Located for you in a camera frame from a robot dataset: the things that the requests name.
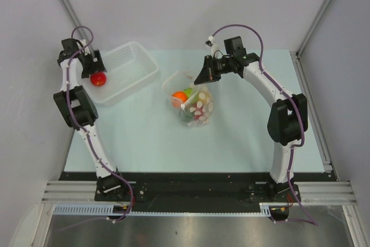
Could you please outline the dark green lime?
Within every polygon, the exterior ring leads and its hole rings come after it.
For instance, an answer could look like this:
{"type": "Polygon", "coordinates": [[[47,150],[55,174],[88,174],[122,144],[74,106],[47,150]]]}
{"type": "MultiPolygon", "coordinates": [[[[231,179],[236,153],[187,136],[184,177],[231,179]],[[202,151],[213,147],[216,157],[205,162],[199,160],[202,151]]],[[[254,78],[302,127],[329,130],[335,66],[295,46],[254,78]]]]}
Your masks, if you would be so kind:
{"type": "Polygon", "coordinates": [[[194,120],[194,114],[192,112],[190,112],[189,110],[182,110],[181,109],[179,111],[179,117],[180,117],[180,120],[184,124],[191,123],[194,120]]]}

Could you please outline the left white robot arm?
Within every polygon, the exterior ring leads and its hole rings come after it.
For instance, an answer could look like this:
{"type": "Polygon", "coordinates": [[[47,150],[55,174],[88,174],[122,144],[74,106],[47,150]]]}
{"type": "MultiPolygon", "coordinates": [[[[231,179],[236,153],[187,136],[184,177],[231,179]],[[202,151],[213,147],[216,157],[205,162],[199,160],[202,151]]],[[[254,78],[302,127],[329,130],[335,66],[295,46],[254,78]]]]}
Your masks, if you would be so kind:
{"type": "Polygon", "coordinates": [[[53,100],[68,127],[82,138],[95,164],[97,178],[118,177],[118,169],[106,154],[98,135],[98,112],[82,85],[94,73],[105,72],[100,51],[90,50],[89,44],[78,39],[61,41],[63,50],[58,57],[62,69],[62,86],[53,100]]]}

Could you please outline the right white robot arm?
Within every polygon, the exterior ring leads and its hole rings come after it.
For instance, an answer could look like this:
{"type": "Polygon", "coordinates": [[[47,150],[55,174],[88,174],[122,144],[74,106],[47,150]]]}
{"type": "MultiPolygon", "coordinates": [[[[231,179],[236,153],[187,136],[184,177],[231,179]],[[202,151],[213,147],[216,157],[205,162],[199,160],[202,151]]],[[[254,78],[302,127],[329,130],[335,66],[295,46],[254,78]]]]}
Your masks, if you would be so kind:
{"type": "Polygon", "coordinates": [[[219,47],[214,37],[206,44],[211,54],[204,57],[203,67],[194,81],[195,85],[213,83],[222,74],[236,73],[249,82],[262,95],[271,108],[267,129],[274,141],[273,162],[269,172],[273,183],[267,186],[267,196],[272,201],[281,201],[287,195],[284,183],[293,178],[291,151],[303,140],[308,129],[308,105],[304,94],[286,91],[268,73],[261,63],[262,55],[248,54],[239,36],[226,39],[226,54],[218,58],[219,47]]]}

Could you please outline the white plastic basket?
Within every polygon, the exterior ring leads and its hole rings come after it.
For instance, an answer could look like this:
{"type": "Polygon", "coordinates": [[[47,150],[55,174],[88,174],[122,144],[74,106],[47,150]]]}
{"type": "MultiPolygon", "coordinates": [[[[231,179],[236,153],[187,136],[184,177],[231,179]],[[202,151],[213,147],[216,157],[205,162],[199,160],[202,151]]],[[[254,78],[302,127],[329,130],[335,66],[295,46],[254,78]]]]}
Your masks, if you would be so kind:
{"type": "Polygon", "coordinates": [[[82,85],[95,104],[113,106],[153,82],[159,66],[138,42],[130,41],[102,53],[106,83],[97,87],[89,79],[82,85]]]}

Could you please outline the red apple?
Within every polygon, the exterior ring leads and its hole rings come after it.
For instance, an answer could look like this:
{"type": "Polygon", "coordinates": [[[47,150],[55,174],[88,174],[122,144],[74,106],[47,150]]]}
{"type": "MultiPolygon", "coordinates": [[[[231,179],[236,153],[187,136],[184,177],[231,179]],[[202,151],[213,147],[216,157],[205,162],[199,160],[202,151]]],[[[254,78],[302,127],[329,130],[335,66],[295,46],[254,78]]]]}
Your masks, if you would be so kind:
{"type": "Polygon", "coordinates": [[[204,121],[206,119],[204,112],[201,110],[195,110],[194,121],[204,121]]]}
{"type": "Polygon", "coordinates": [[[90,82],[95,87],[101,87],[106,84],[107,77],[104,72],[97,72],[90,76],[90,82]]]}

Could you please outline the clear dotted zip bag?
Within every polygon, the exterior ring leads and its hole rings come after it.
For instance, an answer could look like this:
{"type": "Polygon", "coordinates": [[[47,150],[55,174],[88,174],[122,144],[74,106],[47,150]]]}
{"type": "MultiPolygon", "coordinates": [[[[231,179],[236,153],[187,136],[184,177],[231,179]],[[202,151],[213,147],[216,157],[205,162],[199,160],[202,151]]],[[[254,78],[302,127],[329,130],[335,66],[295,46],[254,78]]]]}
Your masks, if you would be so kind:
{"type": "Polygon", "coordinates": [[[208,87],[204,84],[195,85],[195,74],[191,71],[176,71],[173,73],[169,78],[167,78],[164,83],[162,84],[162,92],[166,95],[172,109],[175,112],[175,115],[179,117],[179,111],[182,110],[189,110],[194,114],[195,110],[201,110],[204,112],[206,119],[204,121],[192,121],[191,123],[184,124],[181,120],[180,122],[182,125],[187,127],[200,127],[207,125],[209,123],[210,117],[213,113],[214,109],[214,99],[213,95],[208,89],[208,87]],[[173,93],[177,91],[183,91],[187,88],[193,88],[195,90],[193,96],[188,99],[185,103],[181,105],[179,108],[173,107],[171,104],[171,96],[173,93]],[[209,104],[203,105],[202,102],[198,101],[198,94],[201,92],[208,92],[212,96],[212,100],[209,104]]]}

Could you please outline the yellow pear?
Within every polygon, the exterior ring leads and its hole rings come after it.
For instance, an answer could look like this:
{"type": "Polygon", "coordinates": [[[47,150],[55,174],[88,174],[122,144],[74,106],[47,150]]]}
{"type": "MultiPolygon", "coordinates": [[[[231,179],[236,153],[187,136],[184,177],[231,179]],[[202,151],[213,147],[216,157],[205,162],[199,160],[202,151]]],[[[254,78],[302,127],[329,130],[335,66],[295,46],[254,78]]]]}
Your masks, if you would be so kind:
{"type": "Polygon", "coordinates": [[[207,105],[211,102],[212,96],[208,92],[201,92],[198,94],[198,101],[202,102],[203,105],[207,105]]]}

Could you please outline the orange fruit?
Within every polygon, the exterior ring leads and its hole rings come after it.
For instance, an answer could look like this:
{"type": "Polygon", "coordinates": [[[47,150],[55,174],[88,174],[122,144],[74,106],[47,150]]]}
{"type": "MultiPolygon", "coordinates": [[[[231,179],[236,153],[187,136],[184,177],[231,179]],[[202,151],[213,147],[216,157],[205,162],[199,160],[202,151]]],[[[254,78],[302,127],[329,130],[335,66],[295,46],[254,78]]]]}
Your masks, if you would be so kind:
{"type": "Polygon", "coordinates": [[[171,104],[175,108],[181,107],[188,100],[188,96],[184,91],[177,91],[171,96],[171,104]]]}

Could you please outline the light green apple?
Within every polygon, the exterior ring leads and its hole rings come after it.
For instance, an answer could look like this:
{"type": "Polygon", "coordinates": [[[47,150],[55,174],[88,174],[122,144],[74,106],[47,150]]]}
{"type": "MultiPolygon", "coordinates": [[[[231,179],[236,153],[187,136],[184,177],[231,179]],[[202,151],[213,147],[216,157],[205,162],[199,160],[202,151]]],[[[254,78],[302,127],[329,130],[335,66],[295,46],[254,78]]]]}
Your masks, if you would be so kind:
{"type": "Polygon", "coordinates": [[[195,90],[193,88],[187,88],[187,89],[183,90],[183,92],[187,96],[187,99],[190,99],[193,96],[195,90]]]}

